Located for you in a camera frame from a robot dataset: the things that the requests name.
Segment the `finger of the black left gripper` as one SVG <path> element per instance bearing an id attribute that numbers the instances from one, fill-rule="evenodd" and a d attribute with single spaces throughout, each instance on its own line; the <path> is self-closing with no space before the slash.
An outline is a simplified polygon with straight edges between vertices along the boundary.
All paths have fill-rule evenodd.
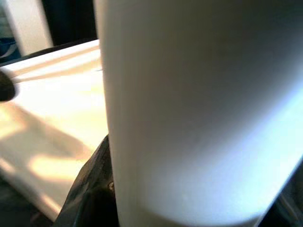
<path id="1" fill-rule="evenodd" d="M 7 102 L 16 96 L 16 87 L 10 76 L 0 71 L 0 101 Z"/>

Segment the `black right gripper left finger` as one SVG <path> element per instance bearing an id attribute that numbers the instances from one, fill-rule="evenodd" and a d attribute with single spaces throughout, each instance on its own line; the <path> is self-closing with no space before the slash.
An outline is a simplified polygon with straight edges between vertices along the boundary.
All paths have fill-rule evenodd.
<path id="1" fill-rule="evenodd" d="M 53 226 L 118 226 L 108 136 L 79 171 Z"/>

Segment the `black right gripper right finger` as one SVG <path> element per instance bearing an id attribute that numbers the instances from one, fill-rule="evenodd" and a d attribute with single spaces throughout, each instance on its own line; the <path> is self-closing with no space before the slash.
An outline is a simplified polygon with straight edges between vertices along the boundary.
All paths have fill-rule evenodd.
<path id="1" fill-rule="evenodd" d="M 303 225 L 303 157 L 282 157 L 269 165 L 265 189 L 266 209 L 255 227 L 301 227 Z"/>

